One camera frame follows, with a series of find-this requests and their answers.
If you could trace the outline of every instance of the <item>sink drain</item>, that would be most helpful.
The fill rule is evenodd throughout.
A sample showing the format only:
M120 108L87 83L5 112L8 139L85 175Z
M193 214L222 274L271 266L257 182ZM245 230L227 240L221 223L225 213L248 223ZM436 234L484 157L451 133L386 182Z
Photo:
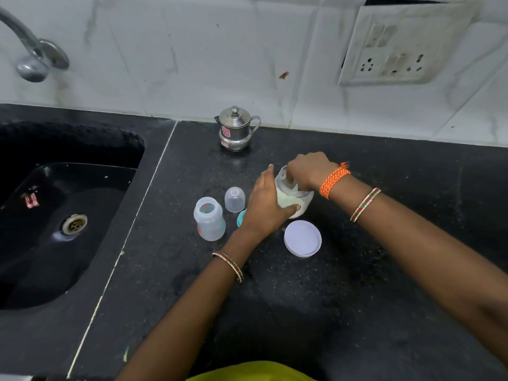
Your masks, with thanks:
M74 214L68 217L62 225L62 232L65 235L74 235L83 230L88 223L84 214Z

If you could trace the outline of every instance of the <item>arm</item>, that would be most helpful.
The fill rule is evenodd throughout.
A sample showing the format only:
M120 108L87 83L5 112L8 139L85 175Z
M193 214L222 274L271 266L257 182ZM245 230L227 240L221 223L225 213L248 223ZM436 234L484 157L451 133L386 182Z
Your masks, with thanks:
M252 190L242 226L233 232L221 251L241 268L258 243L296 211L297 206L282 209L277 204L270 165ZM184 380L235 280L231 267L213 258L150 332L116 380Z
M319 190L338 167L324 153L298 155L289 173L303 189ZM372 190L352 175L330 199L351 215ZM358 219L441 307L508 367L508 275L397 201L379 194Z

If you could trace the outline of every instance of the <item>kettle lid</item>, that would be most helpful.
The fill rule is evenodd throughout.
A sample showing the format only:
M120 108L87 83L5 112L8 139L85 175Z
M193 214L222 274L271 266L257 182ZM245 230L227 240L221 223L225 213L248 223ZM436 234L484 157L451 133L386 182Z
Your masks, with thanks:
M232 106L220 113L219 121L226 127L243 127L251 122L251 114L243 108Z

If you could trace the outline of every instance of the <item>sink basin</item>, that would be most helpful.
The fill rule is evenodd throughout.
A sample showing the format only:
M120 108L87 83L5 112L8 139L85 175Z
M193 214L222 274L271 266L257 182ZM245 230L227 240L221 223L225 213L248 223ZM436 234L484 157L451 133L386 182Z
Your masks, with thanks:
M45 304L79 280L143 151L120 129L0 125L0 309Z

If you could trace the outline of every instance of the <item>white lid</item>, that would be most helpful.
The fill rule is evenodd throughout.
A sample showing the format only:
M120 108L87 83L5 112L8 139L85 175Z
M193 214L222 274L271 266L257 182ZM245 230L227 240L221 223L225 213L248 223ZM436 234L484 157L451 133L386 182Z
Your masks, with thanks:
M284 244L292 254L307 258L320 249L321 233L312 223L296 220L286 228Z

